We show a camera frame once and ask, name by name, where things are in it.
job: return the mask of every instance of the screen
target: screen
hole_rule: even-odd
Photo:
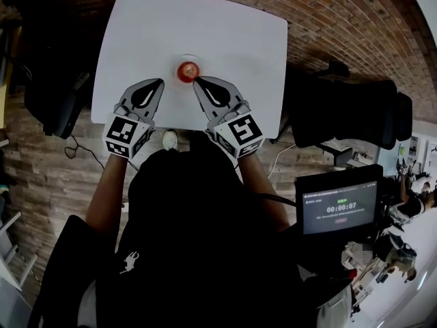
[[[306,193],[303,198],[303,232],[316,234],[372,223],[377,182]]]

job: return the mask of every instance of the wire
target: wire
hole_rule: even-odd
[[[128,163],[131,167],[133,167],[135,170],[137,170],[139,172],[139,169],[135,165],[133,165],[130,161],[128,161]]]
[[[280,152],[276,155],[276,159],[274,160],[274,163],[273,163],[272,169],[270,170],[270,173],[268,174],[267,178],[270,178],[270,177],[271,177],[271,175],[272,175],[272,173],[273,173],[273,170],[274,170],[274,167],[276,166],[276,163],[277,163],[277,161],[278,161],[278,157],[279,157],[279,155],[280,155],[282,152],[285,152],[286,150],[289,150],[290,148],[293,148],[295,145],[296,145],[296,144],[292,144],[290,147],[287,147],[287,148],[283,149],[282,151],[280,151]]]
[[[288,205],[296,207],[295,202],[293,202],[292,200],[289,200],[287,198],[281,197],[279,195],[269,194],[269,193],[256,193],[255,195],[257,197],[264,198],[265,200],[274,200],[275,202],[280,202],[280,203],[284,203],[284,204],[288,204]]]
[[[340,148],[339,145],[337,145],[334,141],[325,141],[324,144],[335,144],[335,146],[339,149],[342,150],[343,148]]]
[[[76,147],[68,147],[68,146],[67,146],[67,147],[64,148],[64,153],[66,154],[66,156],[67,156],[69,159],[74,159],[74,158],[76,158],[76,151],[77,151],[79,148],[82,148],[83,150],[86,150],[86,151],[90,152],[90,153],[93,155],[94,159],[97,161],[97,163],[99,163],[100,166],[102,167],[102,169],[104,169],[103,164],[102,164],[102,163],[97,159],[96,155],[94,154],[94,152],[93,152],[92,150],[89,150],[88,148],[86,148],[86,147],[80,145],[80,144],[78,143],[78,141],[76,140],[76,137],[74,137],[73,135],[71,135],[71,137],[73,138],[74,142],[76,142]],[[67,150],[71,150],[71,151],[73,151],[73,153],[72,153],[71,155],[69,155],[69,154],[67,153]]]
[[[22,64],[21,62],[17,61],[15,58],[12,58],[11,56],[9,56],[6,51],[3,50],[3,56],[12,64],[14,64],[15,66],[18,66],[21,68],[21,70],[26,74],[27,78],[32,81],[32,72],[30,71],[30,69],[28,69],[28,67],[26,67],[24,64]]]

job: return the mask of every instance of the white sneaker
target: white sneaker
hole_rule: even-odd
[[[165,150],[178,149],[178,134],[173,130],[168,130],[163,136],[163,147]]]

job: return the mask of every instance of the table top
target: table top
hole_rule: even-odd
[[[287,61],[287,21],[225,0],[117,0],[98,60],[91,120],[105,123],[124,91],[162,78],[157,127],[206,129],[191,84],[175,77],[183,55],[201,74],[233,83],[267,137],[276,137]]]

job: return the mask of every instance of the office chair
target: office chair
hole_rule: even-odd
[[[17,61],[30,74],[23,82],[25,106],[43,124],[46,135],[66,139],[81,109],[91,103],[98,59],[93,50],[100,47],[80,34],[56,0],[3,0],[3,4],[14,6],[23,18],[23,39],[29,47]],[[15,79],[20,78],[17,72],[14,69]]]
[[[341,67],[336,75],[347,75]],[[397,92],[391,80],[366,84],[349,84],[318,78],[287,67],[284,107],[289,119],[277,143],[291,125],[298,147],[320,145],[334,138],[360,139],[391,150],[398,141],[412,134],[412,101]]]

